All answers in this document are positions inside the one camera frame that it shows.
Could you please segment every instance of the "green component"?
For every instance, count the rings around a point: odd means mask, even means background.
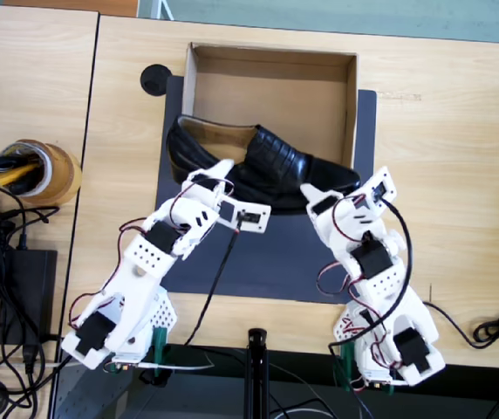
[[[352,377],[352,366],[354,365],[354,342],[347,343],[340,348],[340,356],[337,358],[337,362],[343,371],[345,371],[345,376],[347,378]],[[348,387],[347,380],[343,378],[340,370],[336,366],[334,367],[337,382],[342,384],[344,390],[350,391],[351,389]]]
[[[121,367],[116,367],[116,364],[111,363],[110,367],[108,368],[108,372],[110,374],[118,374],[121,373]]]
[[[393,395],[395,393],[395,386],[392,386],[391,384],[383,386],[383,392],[387,393],[387,395]]]
[[[153,330],[153,347],[154,347],[154,359],[155,364],[162,364],[164,361],[164,346],[166,346],[168,340],[168,330],[165,327],[156,327]],[[154,378],[157,378],[161,374],[160,368],[154,369]]]

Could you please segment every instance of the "shoe insole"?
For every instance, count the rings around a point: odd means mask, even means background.
[[[182,116],[179,123],[214,157],[232,159],[236,164],[245,159],[248,145],[257,132],[255,127],[226,126],[188,116]]]

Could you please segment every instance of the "open cardboard box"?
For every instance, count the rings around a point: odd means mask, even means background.
[[[299,151],[353,168],[358,56],[191,44],[182,113],[232,125],[260,124]],[[225,151],[239,162],[243,154]]]

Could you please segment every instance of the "black leather shoe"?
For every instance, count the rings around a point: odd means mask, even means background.
[[[237,164],[227,178],[234,183],[234,197],[270,205],[276,215],[305,213],[302,183],[345,195],[360,186],[354,170],[300,153],[259,125],[222,125],[181,115],[168,131],[167,151],[178,183],[198,168],[233,159]]]

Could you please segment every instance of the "black pole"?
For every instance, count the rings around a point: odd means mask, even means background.
[[[269,419],[269,353],[267,332],[251,329],[246,353],[244,382],[244,419]]]

